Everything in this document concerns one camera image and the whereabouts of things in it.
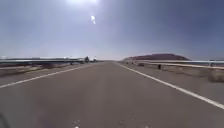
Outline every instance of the metal guardrail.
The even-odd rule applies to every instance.
[[[127,63],[224,69],[224,61],[130,60]]]
[[[17,67],[17,66],[49,66],[53,64],[74,64],[85,63],[84,59],[5,59],[0,60],[0,67]]]

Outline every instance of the road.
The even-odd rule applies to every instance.
[[[0,85],[0,127],[3,118],[10,128],[224,127],[224,84],[133,65],[76,65]]]

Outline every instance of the blue sky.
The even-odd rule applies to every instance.
[[[0,56],[223,59],[223,14],[221,0],[0,0]]]

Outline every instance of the hill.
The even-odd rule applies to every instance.
[[[175,54],[152,54],[152,55],[128,57],[125,58],[124,60],[189,60],[189,59]]]

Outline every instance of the white lane marking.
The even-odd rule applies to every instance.
[[[72,68],[72,69],[68,69],[68,70],[63,70],[63,71],[59,71],[59,72],[55,72],[55,73],[50,73],[50,74],[46,74],[46,75],[41,75],[41,76],[33,77],[33,78],[30,78],[30,79],[26,79],[26,80],[21,80],[21,81],[13,82],[13,83],[10,83],[10,84],[0,85],[0,89],[5,88],[5,87],[9,87],[9,86],[14,86],[16,84],[21,84],[21,83],[29,82],[29,81],[32,81],[32,80],[37,80],[37,79],[44,78],[44,77],[48,77],[48,76],[53,76],[53,75],[57,75],[57,74],[65,73],[65,72],[70,72],[70,71],[77,70],[77,69],[92,67],[94,65],[98,65],[98,64],[91,64],[91,65],[87,65],[87,66]]]
[[[193,97],[195,97],[195,98],[197,98],[197,99],[200,99],[200,100],[202,100],[202,101],[204,101],[204,102],[207,102],[207,103],[209,103],[209,104],[211,104],[211,105],[213,105],[213,106],[215,106],[215,107],[218,107],[218,108],[221,108],[221,109],[224,110],[224,105],[221,104],[221,103],[219,103],[219,102],[217,102],[217,101],[213,101],[213,100],[208,99],[208,98],[206,98],[206,97],[200,96],[200,95],[198,95],[198,94],[196,94],[196,93],[193,93],[193,92],[191,92],[191,91],[188,91],[188,90],[185,90],[185,89],[183,89],[183,88],[180,88],[180,87],[178,87],[177,85],[167,83],[167,82],[165,82],[165,81],[162,81],[162,80],[160,80],[160,79],[157,79],[157,78],[152,77],[152,76],[149,76],[149,75],[146,75],[146,74],[144,74],[144,73],[141,73],[141,72],[136,71],[136,70],[134,70],[134,69],[128,68],[128,67],[123,66],[123,65],[121,65],[121,64],[116,63],[116,65],[118,65],[118,66],[120,66],[120,67],[123,67],[123,68],[125,68],[125,69],[128,69],[128,70],[130,70],[130,71],[133,71],[133,72],[135,72],[135,73],[138,73],[138,74],[140,74],[140,75],[142,75],[142,76],[145,76],[145,77],[147,77],[147,78],[149,78],[149,79],[152,79],[152,80],[157,81],[157,82],[159,82],[159,83],[162,83],[162,84],[164,84],[164,85],[167,85],[167,86],[169,86],[169,87],[171,87],[171,88],[174,88],[174,89],[176,89],[176,90],[178,90],[178,91],[181,91],[181,92],[183,92],[183,93],[185,93],[185,94],[187,94],[187,95],[193,96]]]

